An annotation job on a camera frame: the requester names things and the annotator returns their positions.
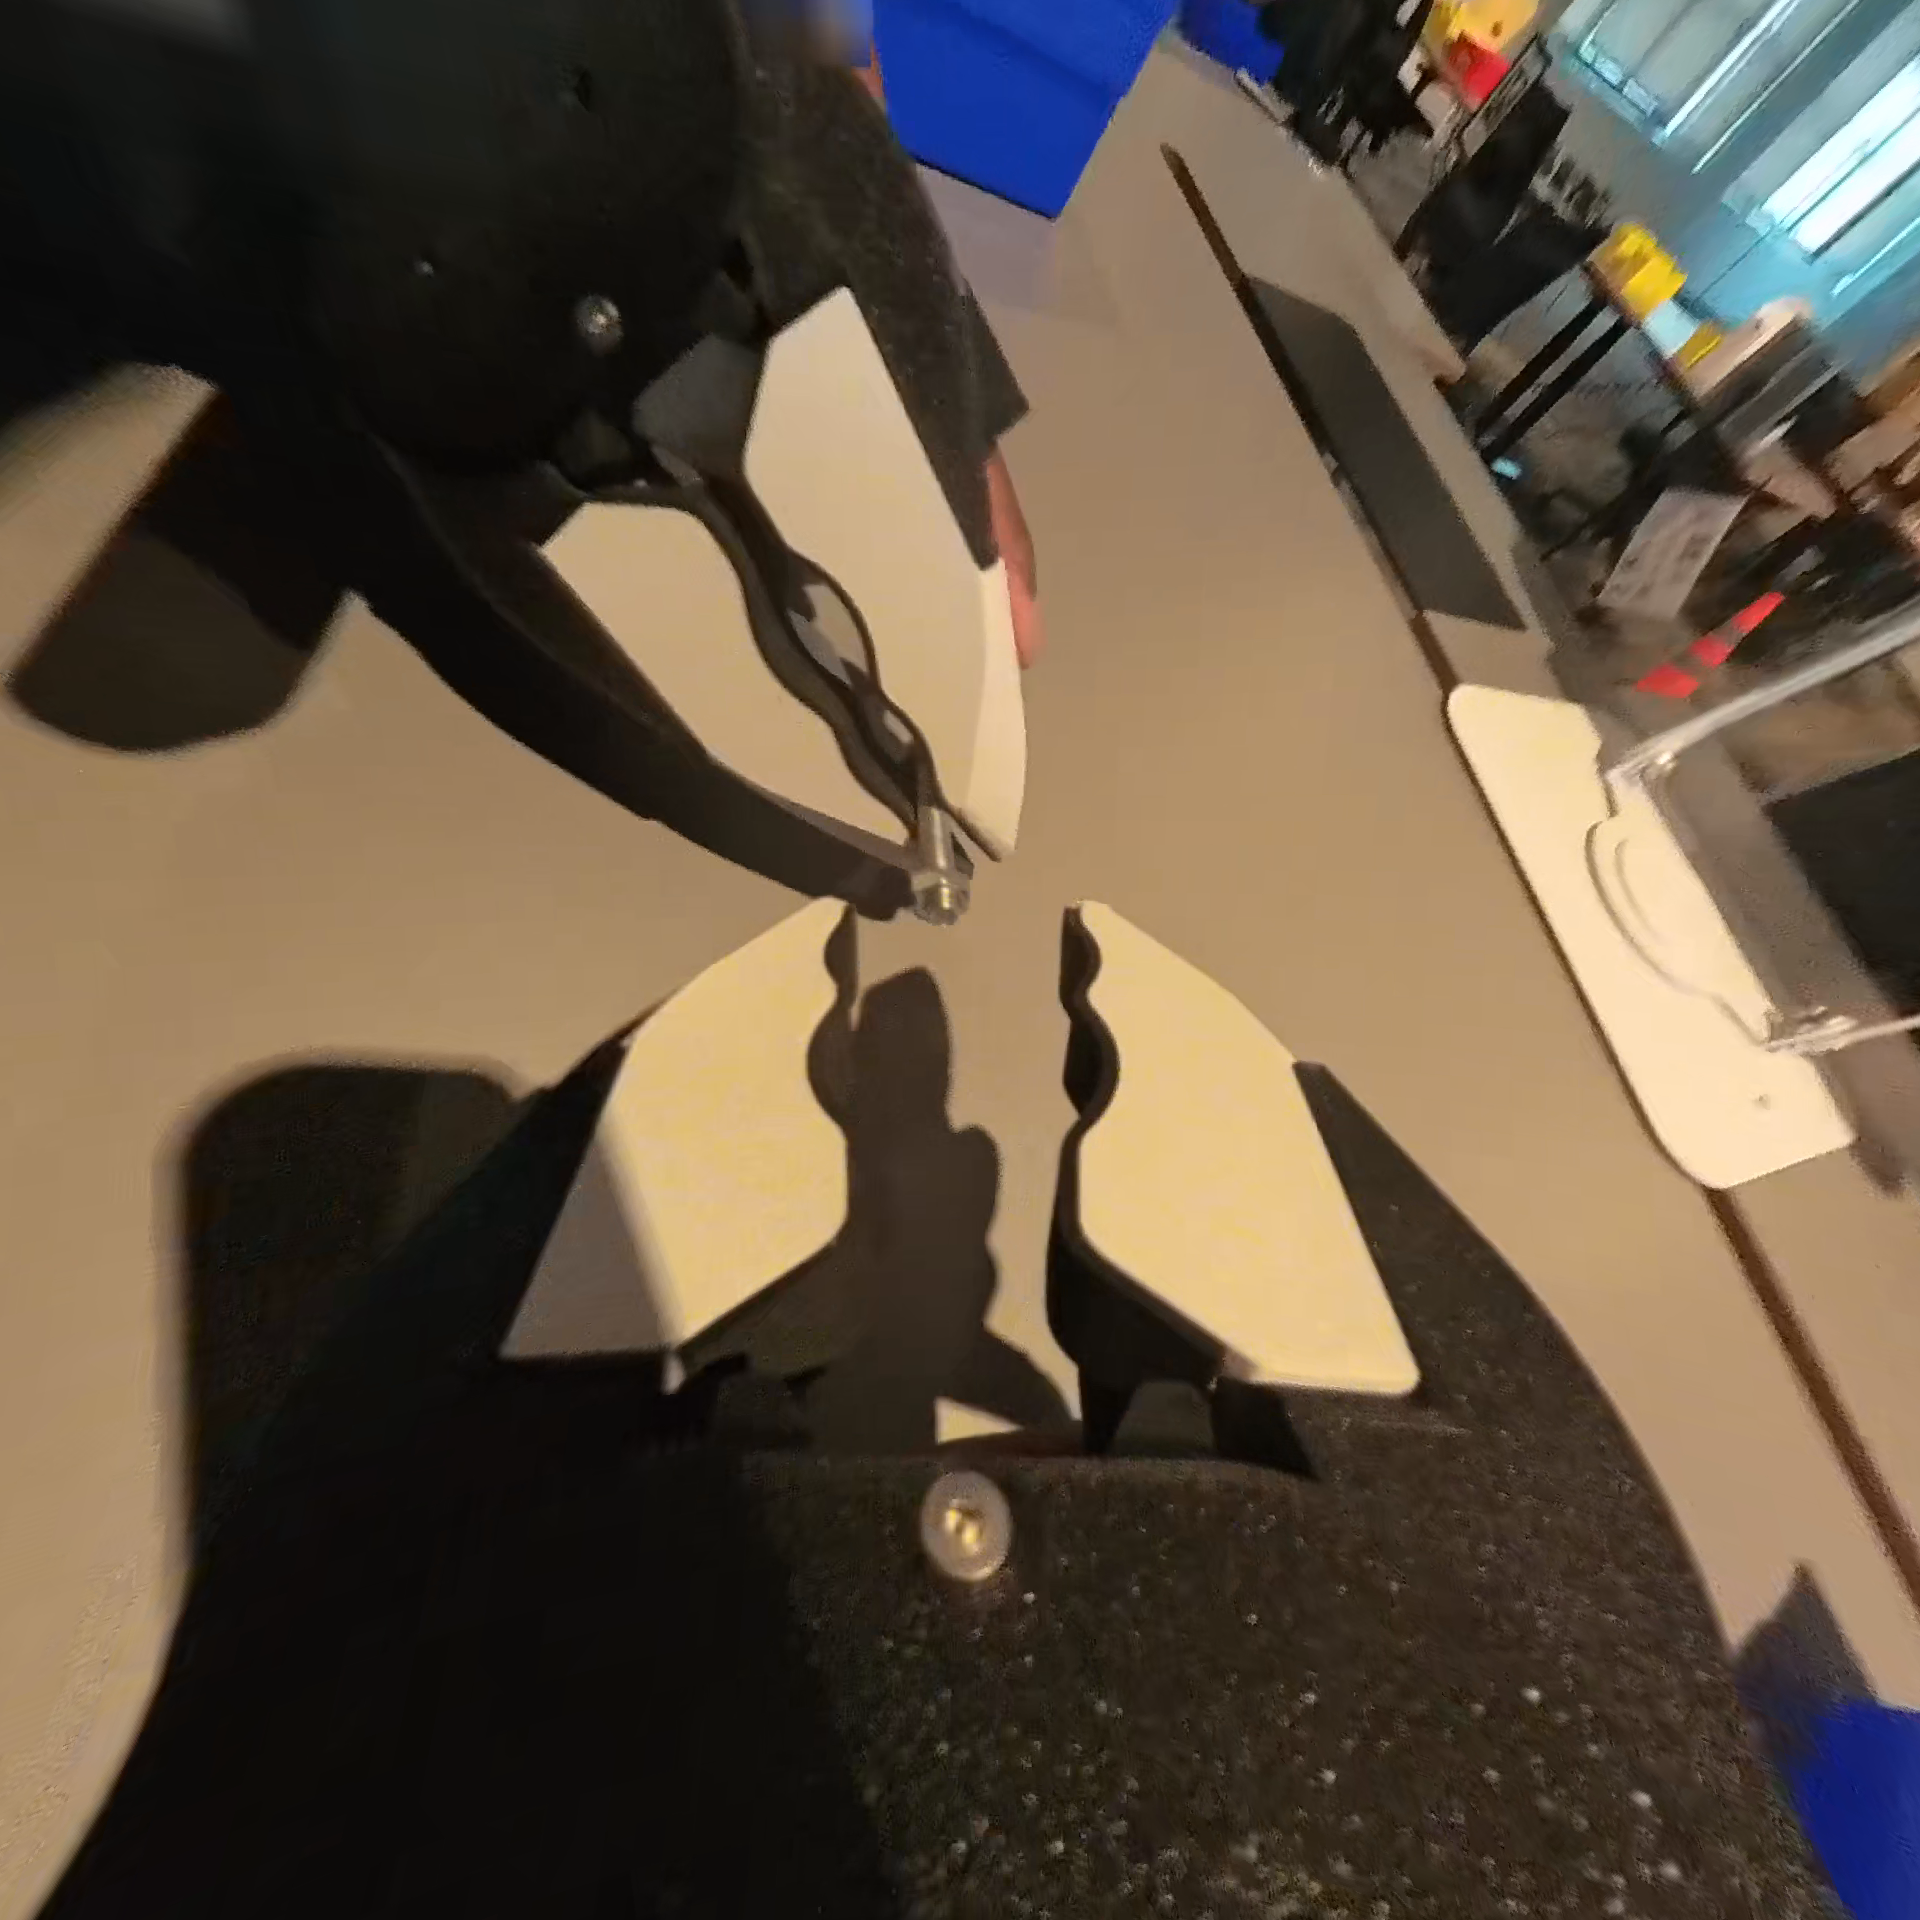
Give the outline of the person's left forearm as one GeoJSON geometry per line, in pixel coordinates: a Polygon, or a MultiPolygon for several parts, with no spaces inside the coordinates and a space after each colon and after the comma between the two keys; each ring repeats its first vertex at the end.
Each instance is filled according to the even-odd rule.
{"type": "Polygon", "coordinates": [[[4,426],[124,363],[221,372],[261,148],[245,5],[2,5],[4,426]]]}

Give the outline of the black desk mat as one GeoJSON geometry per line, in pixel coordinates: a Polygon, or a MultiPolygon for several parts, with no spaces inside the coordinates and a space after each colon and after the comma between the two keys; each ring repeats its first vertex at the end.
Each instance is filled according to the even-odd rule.
{"type": "Polygon", "coordinates": [[[1426,614],[1521,634],[1516,598],[1356,324],[1259,277],[1245,282],[1245,300],[1288,395],[1407,598],[1426,614]]]}

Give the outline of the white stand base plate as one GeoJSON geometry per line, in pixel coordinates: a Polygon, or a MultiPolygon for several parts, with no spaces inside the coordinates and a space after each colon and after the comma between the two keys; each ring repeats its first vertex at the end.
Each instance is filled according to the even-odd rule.
{"type": "Polygon", "coordinates": [[[1448,725],[1655,1144],[1727,1194],[1842,1155],[1857,1126],[1655,801],[1603,768],[1587,707],[1482,684],[1448,725]]]}

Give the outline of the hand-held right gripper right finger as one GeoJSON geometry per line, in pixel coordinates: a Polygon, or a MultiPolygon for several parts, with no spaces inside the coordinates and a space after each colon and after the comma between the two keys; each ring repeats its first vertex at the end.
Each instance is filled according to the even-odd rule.
{"type": "Polygon", "coordinates": [[[1299,1059],[1116,907],[1064,922],[1075,1070],[1064,1250],[1259,1387],[1407,1401],[1421,1366],[1299,1059]]]}

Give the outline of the silver metal bolt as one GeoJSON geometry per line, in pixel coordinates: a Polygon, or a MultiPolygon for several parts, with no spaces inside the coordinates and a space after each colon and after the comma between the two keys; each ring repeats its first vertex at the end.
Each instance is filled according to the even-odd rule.
{"type": "Polygon", "coordinates": [[[915,867],[916,867],[916,832],[915,832],[915,843],[912,843],[912,860],[909,860],[909,867],[908,867],[908,891],[909,891],[912,910],[915,910],[919,922],[930,924],[935,928],[949,928],[949,925],[959,924],[969,913],[972,889],[969,889],[969,896],[960,896],[960,898],[916,896],[915,886],[912,886],[915,867]]]}

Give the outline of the clear acrylic stand bracket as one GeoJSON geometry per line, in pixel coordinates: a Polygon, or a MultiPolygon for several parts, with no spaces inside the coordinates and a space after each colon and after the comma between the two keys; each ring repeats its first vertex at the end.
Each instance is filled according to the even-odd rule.
{"type": "Polygon", "coordinates": [[[1645,790],[1732,924],[1775,1002],[1776,1043],[1833,1059],[1919,1041],[1915,998],[1893,998],[1844,942],[1765,804],[1919,749],[1915,604],[1821,634],[1787,664],[1731,656],[1658,716],[1623,697],[1631,733],[1603,768],[1645,790]]]}

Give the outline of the small blue bin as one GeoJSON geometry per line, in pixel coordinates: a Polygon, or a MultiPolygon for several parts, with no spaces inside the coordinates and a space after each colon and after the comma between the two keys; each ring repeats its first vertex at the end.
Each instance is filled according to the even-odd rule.
{"type": "Polygon", "coordinates": [[[1264,25],[1264,3],[1179,3],[1177,25],[1197,56],[1258,85],[1280,67],[1283,46],[1264,25]]]}

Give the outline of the person's left hand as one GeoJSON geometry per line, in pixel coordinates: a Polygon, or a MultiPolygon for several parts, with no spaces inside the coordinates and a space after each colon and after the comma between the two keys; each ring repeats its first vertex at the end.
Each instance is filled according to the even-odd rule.
{"type": "Polygon", "coordinates": [[[1040,572],[1039,554],[1025,508],[1018,493],[1013,470],[996,448],[987,464],[987,493],[993,517],[993,540],[996,544],[999,565],[1013,611],[1015,654],[1020,667],[1032,667],[1045,648],[1045,625],[1040,611],[1040,572]]]}

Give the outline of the blue plastic bin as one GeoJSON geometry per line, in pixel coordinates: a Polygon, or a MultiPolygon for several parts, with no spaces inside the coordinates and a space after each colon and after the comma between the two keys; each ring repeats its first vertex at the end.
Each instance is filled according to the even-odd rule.
{"type": "Polygon", "coordinates": [[[1810,1569],[1745,1636],[1735,1689],[1836,1912],[1915,1917],[1919,1712],[1872,1689],[1810,1569]]]}
{"type": "Polygon", "coordinates": [[[876,3],[887,118],[924,166],[1045,219],[1082,182],[1172,3],[876,3]]]}

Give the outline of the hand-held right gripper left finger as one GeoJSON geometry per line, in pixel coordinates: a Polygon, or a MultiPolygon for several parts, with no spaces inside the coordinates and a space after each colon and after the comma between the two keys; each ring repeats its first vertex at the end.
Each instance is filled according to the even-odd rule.
{"type": "Polygon", "coordinates": [[[819,901],[618,1037],[505,1361],[642,1361],[677,1389],[829,1250],[848,1221],[832,1078],[855,995],[852,910],[819,901]]]}

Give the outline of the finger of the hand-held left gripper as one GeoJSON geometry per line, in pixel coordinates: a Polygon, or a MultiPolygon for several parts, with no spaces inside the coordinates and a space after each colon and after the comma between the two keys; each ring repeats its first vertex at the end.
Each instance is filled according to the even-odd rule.
{"type": "Polygon", "coordinates": [[[743,453],[776,532],[859,614],[933,798],[1011,858],[1026,733],[1007,572],[976,560],[851,288],[768,344],[743,453]]]}
{"type": "Polygon", "coordinates": [[[745,585],[692,513],[593,501],[544,560],[692,740],[756,798],[891,872],[908,829],[858,778],[832,722],[847,667],[807,622],[745,585]]]}

